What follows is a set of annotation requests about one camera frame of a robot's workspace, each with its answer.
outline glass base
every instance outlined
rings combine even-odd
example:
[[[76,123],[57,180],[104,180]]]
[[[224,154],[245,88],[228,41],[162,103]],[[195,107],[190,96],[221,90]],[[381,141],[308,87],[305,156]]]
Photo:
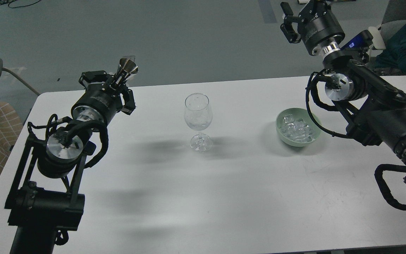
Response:
[[[213,146],[213,141],[206,134],[197,134],[190,140],[190,147],[197,152],[208,151]]]

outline green bowl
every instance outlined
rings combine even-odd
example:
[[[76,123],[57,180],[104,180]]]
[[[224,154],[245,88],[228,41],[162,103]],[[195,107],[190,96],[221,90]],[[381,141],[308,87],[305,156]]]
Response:
[[[313,131],[314,131],[313,140],[311,140],[310,142],[300,143],[300,142],[296,142],[294,140],[290,140],[289,138],[287,138],[283,135],[283,133],[280,131],[280,129],[283,125],[283,117],[285,117],[289,114],[292,114],[294,116],[295,120],[303,119],[303,121],[305,121],[313,129]],[[320,124],[319,119],[314,114],[313,114],[313,117]],[[286,143],[290,146],[296,146],[296,147],[307,146],[307,145],[313,143],[314,141],[316,141],[319,138],[320,132],[322,131],[311,120],[306,109],[303,109],[303,108],[288,108],[288,109],[285,109],[284,111],[281,111],[280,114],[278,114],[277,119],[275,120],[275,126],[277,128],[277,133],[278,133],[278,136],[280,137],[280,139],[283,140],[284,143]]]

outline glass stem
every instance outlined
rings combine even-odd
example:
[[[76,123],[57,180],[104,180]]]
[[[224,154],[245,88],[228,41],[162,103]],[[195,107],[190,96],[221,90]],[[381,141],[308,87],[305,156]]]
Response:
[[[201,143],[203,143],[203,142],[204,142],[204,138],[203,138],[203,136],[202,136],[202,133],[199,132],[199,133],[198,133],[198,143],[201,144]]]

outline table surface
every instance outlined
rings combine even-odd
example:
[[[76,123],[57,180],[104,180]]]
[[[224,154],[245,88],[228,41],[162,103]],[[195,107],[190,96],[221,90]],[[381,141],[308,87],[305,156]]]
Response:
[[[280,111],[305,107],[308,77],[134,87],[137,109],[108,126],[110,147],[86,169],[78,231],[54,253],[281,253],[406,244],[406,212],[389,206],[374,179],[379,164],[401,164],[385,144],[363,147],[322,133],[308,147],[279,140]],[[386,77],[406,92],[406,77]],[[184,100],[208,95],[214,147],[197,153],[184,121]],[[83,91],[44,93],[28,121],[69,115]],[[312,107],[323,125],[344,132],[339,113]],[[27,130],[0,177],[0,253],[16,227],[4,209]],[[388,173],[406,203],[399,173]],[[38,186],[63,191],[35,170]]]

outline black cable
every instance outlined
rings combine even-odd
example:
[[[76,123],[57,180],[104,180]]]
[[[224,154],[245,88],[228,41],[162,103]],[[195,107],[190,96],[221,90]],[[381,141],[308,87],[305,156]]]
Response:
[[[107,135],[106,125],[104,125],[102,122],[98,120],[82,122],[69,129],[65,140],[66,144],[71,143],[72,138],[76,136],[81,130],[92,128],[97,128],[100,131],[101,149],[89,162],[86,163],[85,168],[91,168],[96,163],[98,163],[98,161],[100,161],[103,158],[103,156],[106,154],[109,148],[109,137]]]
[[[318,75],[321,75],[322,72],[324,72],[324,69],[323,69],[322,71],[319,71],[319,72],[313,72],[313,73],[311,74],[311,76],[309,77],[308,85],[306,86],[306,94],[305,94],[306,111],[308,111],[309,117],[310,117],[311,120],[314,122],[314,124],[315,124],[317,127],[319,127],[321,130],[323,130],[324,132],[330,134],[332,137],[340,137],[340,138],[348,138],[348,139],[351,139],[351,137],[349,137],[349,136],[347,136],[347,135],[345,135],[345,134],[340,134],[340,133],[337,133],[337,132],[334,132],[334,131],[331,131],[331,130],[329,130],[329,129],[324,128],[322,125],[320,125],[320,124],[316,121],[316,119],[315,119],[314,116],[313,116],[313,113],[311,112],[311,108],[309,108],[309,92],[311,91],[311,89],[317,89],[317,87],[316,87],[317,82],[316,82],[316,84],[314,85],[314,87],[311,88],[311,86],[313,85],[313,76],[314,76],[314,74],[317,74],[317,76],[318,76]]]
[[[13,1],[8,2],[8,3],[7,3],[7,7],[12,8],[12,9],[21,8],[21,7],[28,7],[28,6],[31,6],[31,5],[35,5],[36,3],[38,3],[38,2],[40,2],[40,1],[42,1],[42,0],[38,0],[37,2],[32,3],[32,4],[30,4],[30,5],[21,5],[21,6],[16,6],[16,7],[10,7],[10,4],[13,3],[13,2],[16,2],[16,1],[18,1],[18,0],[13,0]]]
[[[56,114],[52,114],[50,116],[50,119],[48,119],[47,126],[45,127],[46,128],[45,140],[47,140],[48,137],[50,137],[50,129],[51,129],[51,127],[55,127],[55,125],[53,125],[53,123],[57,122],[57,120],[58,120],[58,116]]]

